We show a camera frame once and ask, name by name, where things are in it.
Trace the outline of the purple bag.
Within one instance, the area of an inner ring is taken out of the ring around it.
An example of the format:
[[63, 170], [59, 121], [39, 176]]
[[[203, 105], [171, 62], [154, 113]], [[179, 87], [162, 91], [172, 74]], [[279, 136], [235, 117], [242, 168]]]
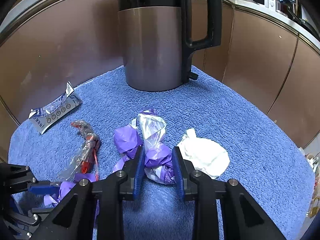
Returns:
[[113, 172], [121, 170], [125, 162], [135, 157], [138, 147], [143, 146], [146, 176], [160, 184], [174, 184], [172, 150], [163, 143], [166, 126], [166, 122], [155, 109], [146, 108], [131, 123], [116, 129], [113, 139], [121, 158], [114, 166]]
[[56, 207], [59, 202], [71, 191], [71, 189], [82, 179], [88, 179], [90, 182], [95, 182], [96, 177], [91, 173], [77, 173], [72, 182], [63, 181], [60, 185], [58, 193], [52, 195], [46, 194], [43, 198], [45, 206]]

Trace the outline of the white paper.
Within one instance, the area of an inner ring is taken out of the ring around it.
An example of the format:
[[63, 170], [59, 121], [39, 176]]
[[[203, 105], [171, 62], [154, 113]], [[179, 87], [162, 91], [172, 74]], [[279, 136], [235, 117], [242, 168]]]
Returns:
[[200, 170], [215, 179], [227, 169], [230, 158], [228, 152], [217, 142], [199, 138], [195, 129], [188, 129], [178, 143], [183, 159], [191, 161]]

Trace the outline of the red clear plastic wrapper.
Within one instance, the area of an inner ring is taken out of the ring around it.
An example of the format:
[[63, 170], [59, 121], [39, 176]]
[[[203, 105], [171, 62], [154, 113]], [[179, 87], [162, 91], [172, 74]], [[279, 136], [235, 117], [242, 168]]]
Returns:
[[73, 121], [71, 126], [78, 129], [79, 134], [84, 138], [84, 142], [77, 154], [71, 159], [69, 166], [59, 174], [62, 181], [74, 181], [76, 174], [88, 174], [92, 172], [94, 165], [98, 166], [99, 135], [84, 120]]

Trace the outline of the silver blue foil wrapper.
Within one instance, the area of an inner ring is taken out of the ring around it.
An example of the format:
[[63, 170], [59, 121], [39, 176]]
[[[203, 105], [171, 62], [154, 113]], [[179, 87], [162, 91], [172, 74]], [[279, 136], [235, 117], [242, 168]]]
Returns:
[[71, 83], [67, 82], [66, 90], [61, 96], [44, 107], [31, 109], [29, 120], [36, 130], [43, 134], [55, 122], [81, 104], [82, 100]]

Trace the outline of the brown kitchen cabinets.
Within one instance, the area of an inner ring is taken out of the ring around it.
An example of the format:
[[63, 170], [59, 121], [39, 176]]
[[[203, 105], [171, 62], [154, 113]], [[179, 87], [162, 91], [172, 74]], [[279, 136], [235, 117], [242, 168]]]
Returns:
[[[221, 45], [196, 52], [193, 64], [256, 105], [306, 153], [317, 152], [319, 49], [226, 3], [222, 17]], [[63, 0], [1, 43], [2, 159], [32, 107], [52, 101], [67, 81], [78, 85], [122, 64], [116, 25], [116, 0]]]

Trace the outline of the blue fuzzy table cloth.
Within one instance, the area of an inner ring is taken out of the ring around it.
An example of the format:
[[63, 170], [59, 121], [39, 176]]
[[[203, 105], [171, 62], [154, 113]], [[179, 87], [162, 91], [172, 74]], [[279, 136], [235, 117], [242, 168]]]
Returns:
[[264, 113], [235, 91], [197, 68], [199, 76], [176, 89], [147, 93], [127, 85], [124, 68], [76, 87], [82, 104], [40, 134], [24, 121], [11, 137], [8, 161], [28, 165], [39, 180], [57, 180], [84, 139], [75, 120], [99, 135], [99, 177], [120, 160], [114, 132], [153, 108], [167, 124], [163, 144], [187, 142], [197, 169], [219, 180], [239, 181], [287, 239], [295, 239], [310, 205], [315, 175], [295, 143]]

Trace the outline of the black silver electric kettle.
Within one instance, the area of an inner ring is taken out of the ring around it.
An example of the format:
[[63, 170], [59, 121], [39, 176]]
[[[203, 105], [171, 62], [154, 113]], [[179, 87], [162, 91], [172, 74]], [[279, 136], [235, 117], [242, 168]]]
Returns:
[[191, 0], [118, 0], [118, 7], [125, 77], [134, 89], [162, 92], [197, 80], [193, 53], [221, 43], [222, 0], [207, 0], [207, 33], [196, 41]]

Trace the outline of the white countertop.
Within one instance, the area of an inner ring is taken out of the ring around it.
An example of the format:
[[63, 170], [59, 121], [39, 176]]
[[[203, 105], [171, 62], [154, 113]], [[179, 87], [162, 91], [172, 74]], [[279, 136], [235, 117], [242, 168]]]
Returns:
[[[63, 0], [21, 0], [14, 6], [1, 23], [1, 43], [9, 37], [19, 26], [44, 11], [45, 9], [61, 2]], [[272, 11], [262, 5], [255, 4], [244, 0], [222, 0], [229, 4], [232, 8], [243, 12], [251, 13], [259, 17], [265, 18], [271, 22], [278, 24], [283, 28], [287, 28], [293, 33], [297, 33], [301, 38], [319, 49], [319, 41], [300, 25], [290, 20], [288, 17]]]

